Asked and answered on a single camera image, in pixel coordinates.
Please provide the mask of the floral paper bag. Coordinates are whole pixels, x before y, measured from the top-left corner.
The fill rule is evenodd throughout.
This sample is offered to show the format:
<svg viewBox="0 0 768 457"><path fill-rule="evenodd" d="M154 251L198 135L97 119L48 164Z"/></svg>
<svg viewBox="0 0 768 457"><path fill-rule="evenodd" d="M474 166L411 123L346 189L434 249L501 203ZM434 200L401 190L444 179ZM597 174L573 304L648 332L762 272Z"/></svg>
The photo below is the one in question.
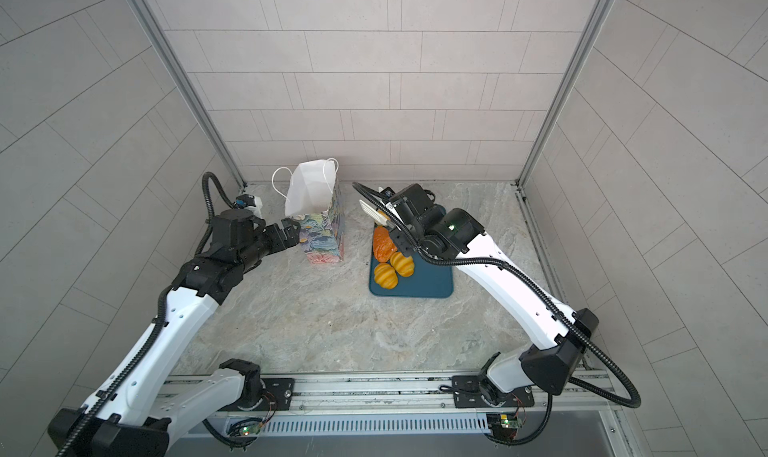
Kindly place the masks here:
<svg viewBox="0 0 768 457"><path fill-rule="evenodd" d="M343 261L343 212L339 200L336 158L300 163L294 170L278 167L273 189L285 200L285 216L299 226L299 245L311 264Z"/></svg>

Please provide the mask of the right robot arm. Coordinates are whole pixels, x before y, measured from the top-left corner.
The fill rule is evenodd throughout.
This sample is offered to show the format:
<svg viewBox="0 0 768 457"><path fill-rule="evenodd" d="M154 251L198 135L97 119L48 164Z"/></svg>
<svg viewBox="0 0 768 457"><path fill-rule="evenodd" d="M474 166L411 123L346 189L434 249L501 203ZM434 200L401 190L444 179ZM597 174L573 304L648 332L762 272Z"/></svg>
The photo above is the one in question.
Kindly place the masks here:
<svg viewBox="0 0 768 457"><path fill-rule="evenodd" d="M442 261L493 258L512 263L471 214L460 208L445 210L421 185L411 184L399 192L386 188L384 195L387 208L400 218L429 257ZM496 265L466 264L458 270L490 293L531 340L530 347L486 362L478 376L483 399L493 406L503 405L513 391L530 385L552 395L561 394L583 360L586 346L540 299L537 286L526 284L522 277Z"/></svg>

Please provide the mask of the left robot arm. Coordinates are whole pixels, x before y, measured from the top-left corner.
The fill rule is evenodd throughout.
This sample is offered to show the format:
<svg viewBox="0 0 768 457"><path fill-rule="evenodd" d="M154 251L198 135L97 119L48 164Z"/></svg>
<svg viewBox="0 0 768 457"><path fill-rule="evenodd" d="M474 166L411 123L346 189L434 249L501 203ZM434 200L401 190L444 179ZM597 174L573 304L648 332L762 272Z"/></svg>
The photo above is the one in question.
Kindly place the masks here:
<svg viewBox="0 0 768 457"><path fill-rule="evenodd" d="M211 217L210 248L186 262L160 292L151 324L122 362L77 409L57 412L48 434L61 456L163 456L219 409L252 410L266 398L259 365L229 359L170 403L157 395L181 354L244 275L294 247L300 226L266 224L245 209Z"/></svg>

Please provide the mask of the brown fake croissant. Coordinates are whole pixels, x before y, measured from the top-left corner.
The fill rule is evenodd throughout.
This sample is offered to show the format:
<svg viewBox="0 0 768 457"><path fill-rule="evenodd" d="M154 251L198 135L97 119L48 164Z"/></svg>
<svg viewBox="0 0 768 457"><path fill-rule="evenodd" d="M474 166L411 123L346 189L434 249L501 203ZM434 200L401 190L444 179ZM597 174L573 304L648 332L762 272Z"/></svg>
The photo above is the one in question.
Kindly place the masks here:
<svg viewBox="0 0 768 457"><path fill-rule="evenodd" d="M375 227L372 239L372 251L374 258L379 263L388 262L392 255L398 251L398 248L390 237L386 227Z"/></svg>

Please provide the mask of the teal tray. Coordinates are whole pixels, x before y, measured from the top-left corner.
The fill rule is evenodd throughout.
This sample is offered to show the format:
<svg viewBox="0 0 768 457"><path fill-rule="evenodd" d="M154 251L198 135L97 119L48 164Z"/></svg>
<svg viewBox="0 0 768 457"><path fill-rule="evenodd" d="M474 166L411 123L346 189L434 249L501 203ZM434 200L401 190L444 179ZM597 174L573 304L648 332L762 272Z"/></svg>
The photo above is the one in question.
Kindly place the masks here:
<svg viewBox="0 0 768 457"><path fill-rule="evenodd" d="M452 271L448 267L438 267L426 263L414 250L404 233L397 228L386 227L390 237L398 248L397 252L410 256L415 262L415 271L411 277L398 274L398 285L391 290L383 289L374 282L374 268L379 262L370 254L369 290L378 297L408 297L442 299L452 295L454 282Z"/></svg>

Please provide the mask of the left circuit board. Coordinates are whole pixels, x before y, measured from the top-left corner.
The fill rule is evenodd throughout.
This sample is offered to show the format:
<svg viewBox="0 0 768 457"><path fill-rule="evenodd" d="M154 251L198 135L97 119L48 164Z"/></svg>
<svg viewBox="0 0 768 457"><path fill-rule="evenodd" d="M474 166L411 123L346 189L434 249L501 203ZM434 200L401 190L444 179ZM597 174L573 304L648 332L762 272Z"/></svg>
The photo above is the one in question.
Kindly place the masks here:
<svg viewBox="0 0 768 457"><path fill-rule="evenodd" d="M261 432L263 426L263 418L243 419L230 425L228 436L232 438L255 438Z"/></svg>

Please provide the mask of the circuit board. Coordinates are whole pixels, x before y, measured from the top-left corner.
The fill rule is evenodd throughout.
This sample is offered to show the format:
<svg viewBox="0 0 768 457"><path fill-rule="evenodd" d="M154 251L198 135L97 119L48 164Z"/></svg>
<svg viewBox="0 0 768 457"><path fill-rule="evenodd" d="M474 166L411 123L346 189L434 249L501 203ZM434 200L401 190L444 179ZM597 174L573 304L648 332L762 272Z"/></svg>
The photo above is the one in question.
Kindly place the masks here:
<svg viewBox="0 0 768 457"><path fill-rule="evenodd" d="M228 436L232 438L255 438L261 432L263 426L263 418L243 419L230 425Z"/></svg>
<svg viewBox="0 0 768 457"><path fill-rule="evenodd" d="M525 424L525 418L519 414L499 414L488 413L486 415L487 428L489 433L487 437L494 441L500 441L505 444L513 442L519 430Z"/></svg>

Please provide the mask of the right circuit board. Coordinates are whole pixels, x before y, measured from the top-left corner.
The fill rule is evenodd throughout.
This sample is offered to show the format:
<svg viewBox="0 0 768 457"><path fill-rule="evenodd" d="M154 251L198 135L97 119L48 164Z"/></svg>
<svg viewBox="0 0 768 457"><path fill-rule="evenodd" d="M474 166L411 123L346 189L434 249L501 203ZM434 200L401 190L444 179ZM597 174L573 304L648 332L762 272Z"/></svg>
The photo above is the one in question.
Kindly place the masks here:
<svg viewBox="0 0 768 457"><path fill-rule="evenodd" d="M499 414L488 413L486 415L487 428L489 433L487 437L494 441L500 441L505 444L513 442L519 430L525 424L525 418L519 414Z"/></svg>

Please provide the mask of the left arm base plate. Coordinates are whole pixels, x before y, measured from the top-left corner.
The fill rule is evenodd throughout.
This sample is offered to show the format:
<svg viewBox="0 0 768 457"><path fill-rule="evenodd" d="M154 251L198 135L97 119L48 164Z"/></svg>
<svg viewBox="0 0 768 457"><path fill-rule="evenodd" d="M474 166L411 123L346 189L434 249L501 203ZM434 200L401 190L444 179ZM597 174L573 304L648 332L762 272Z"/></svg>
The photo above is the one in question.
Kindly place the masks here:
<svg viewBox="0 0 768 457"><path fill-rule="evenodd" d="M262 378L259 398L253 404L237 404L237 408L246 412L287 411L295 383L293 378Z"/></svg>

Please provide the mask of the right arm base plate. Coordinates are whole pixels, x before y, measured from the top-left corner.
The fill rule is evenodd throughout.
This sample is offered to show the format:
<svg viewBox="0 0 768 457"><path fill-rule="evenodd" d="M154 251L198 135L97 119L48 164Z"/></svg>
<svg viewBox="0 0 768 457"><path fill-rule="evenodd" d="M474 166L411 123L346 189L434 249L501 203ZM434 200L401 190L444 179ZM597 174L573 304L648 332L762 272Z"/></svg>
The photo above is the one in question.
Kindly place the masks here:
<svg viewBox="0 0 768 457"><path fill-rule="evenodd" d="M458 409L469 408L531 408L535 400L530 387L518 387L510 393L488 397L481 392L481 385L474 375L454 375L450 378L448 392Z"/></svg>

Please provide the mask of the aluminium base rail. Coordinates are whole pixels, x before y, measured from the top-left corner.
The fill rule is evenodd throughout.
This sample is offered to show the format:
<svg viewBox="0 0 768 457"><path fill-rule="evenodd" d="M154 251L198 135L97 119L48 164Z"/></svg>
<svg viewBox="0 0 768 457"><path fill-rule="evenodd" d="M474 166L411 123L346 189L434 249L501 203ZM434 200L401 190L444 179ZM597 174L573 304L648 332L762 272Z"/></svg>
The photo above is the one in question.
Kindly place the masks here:
<svg viewBox="0 0 768 457"><path fill-rule="evenodd" d="M290 409L277 411L278 417L299 415L344 414L421 414L421 413L472 413L514 411L507 408L458 409L449 392L440 387L450 385L454 375L474 375L479 371L426 371L383 373L298 373L266 374L262 378L293 378L296 383ZM610 393L619 393L606 371L578 369L575 376ZM208 381L203 375L170 376L162 385L156 398L156 406L169 404L172 399L191 391L201 382ZM528 417L534 411L547 407L546 393L529 385L535 406L523 409ZM616 407L607 400L574 384L566 384L559 396L554 397L555 410L604 410Z"/></svg>

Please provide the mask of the left corner aluminium post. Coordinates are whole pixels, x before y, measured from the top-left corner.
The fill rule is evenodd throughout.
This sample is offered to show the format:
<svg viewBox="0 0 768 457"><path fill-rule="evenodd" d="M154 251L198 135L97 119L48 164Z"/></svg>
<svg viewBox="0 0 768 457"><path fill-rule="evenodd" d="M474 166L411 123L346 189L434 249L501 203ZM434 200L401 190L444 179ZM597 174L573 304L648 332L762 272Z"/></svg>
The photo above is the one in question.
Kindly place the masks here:
<svg viewBox="0 0 768 457"><path fill-rule="evenodd" d="M224 161L232 177L241 187L245 187L247 182L243 178L208 111L205 109L203 101L189 75L183 69L178 56L174 52L169 39L163 32L147 0L127 0L127 3L203 133L211 142L219 157Z"/></svg>

